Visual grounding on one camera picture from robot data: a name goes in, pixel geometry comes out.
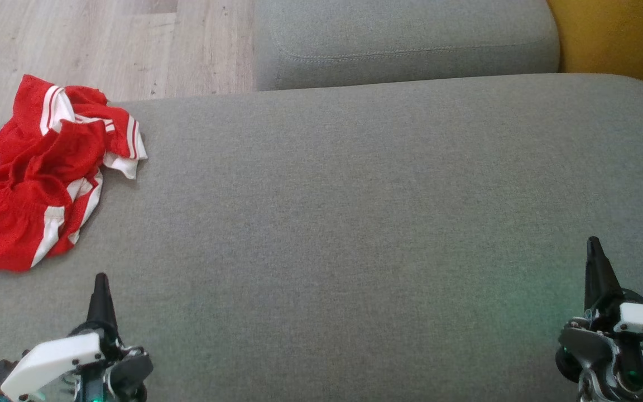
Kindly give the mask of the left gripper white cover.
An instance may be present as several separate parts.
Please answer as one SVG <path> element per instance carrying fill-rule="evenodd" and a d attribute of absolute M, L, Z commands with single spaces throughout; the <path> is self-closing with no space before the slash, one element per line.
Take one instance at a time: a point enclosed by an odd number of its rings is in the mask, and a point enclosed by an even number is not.
<path fill-rule="evenodd" d="M 104 329 L 46 341 L 33 347 L 5 374 L 0 394 L 10 401 L 44 401 L 42 390 L 66 381 L 74 401 L 146 401 L 150 354 L 118 337 L 117 316 L 104 272 L 96 274 L 87 322 Z"/>

